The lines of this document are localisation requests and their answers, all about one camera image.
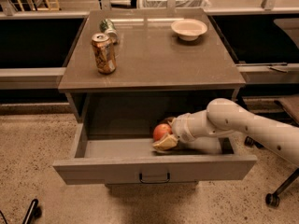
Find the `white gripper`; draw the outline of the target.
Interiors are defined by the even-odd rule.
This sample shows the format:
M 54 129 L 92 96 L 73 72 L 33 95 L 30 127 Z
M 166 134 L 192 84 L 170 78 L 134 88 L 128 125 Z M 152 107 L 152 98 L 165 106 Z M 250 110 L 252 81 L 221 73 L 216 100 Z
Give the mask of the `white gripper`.
M 192 133 L 198 117 L 195 113 L 186 113 L 178 117 L 167 117 L 160 121 L 160 124 L 171 125 L 173 134 L 165 134 L 160 140 L 153 143 L 156 150 L 165 151 L 175 147 L 178 140 L 182 143 L 190 143 L 198 138 L 198 135 Z

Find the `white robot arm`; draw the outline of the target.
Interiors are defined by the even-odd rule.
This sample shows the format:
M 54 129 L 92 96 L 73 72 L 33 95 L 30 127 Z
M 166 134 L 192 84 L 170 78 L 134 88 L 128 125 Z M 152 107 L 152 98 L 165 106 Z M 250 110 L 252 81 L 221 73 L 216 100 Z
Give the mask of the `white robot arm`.
M 153 143 L 156 150 L 171 149 L 178 142 L 191 144 L 202 137 L 240 132 L 299 167 L 298 127 L 255 115 L 231 100 L 214 99 L 206 110 L 173 118 L 170 127 L 171 134 Z

